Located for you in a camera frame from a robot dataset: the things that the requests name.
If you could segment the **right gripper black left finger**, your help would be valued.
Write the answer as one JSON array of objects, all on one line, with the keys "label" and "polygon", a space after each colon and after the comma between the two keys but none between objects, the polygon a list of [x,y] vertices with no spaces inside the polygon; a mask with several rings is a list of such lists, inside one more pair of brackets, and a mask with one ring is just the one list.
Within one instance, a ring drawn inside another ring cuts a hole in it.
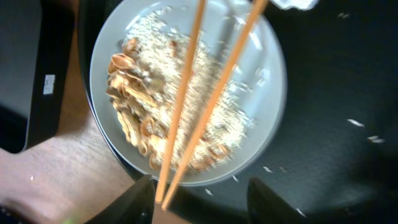
[{"label": "right gripper black left finger", "polygon": [[103,211],[86,223],[151,224],[155,187],[151,175],[144,175]]}]

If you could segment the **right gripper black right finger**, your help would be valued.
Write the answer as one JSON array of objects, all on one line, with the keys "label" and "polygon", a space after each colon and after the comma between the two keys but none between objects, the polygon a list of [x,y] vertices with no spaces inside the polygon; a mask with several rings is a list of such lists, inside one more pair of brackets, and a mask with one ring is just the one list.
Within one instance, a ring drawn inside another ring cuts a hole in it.
[{"label": "right gripper black right finger", "polygon": [[249,180],[247,191],[248,223],[293,224],[310,223],[282,197],[258,178]]}]

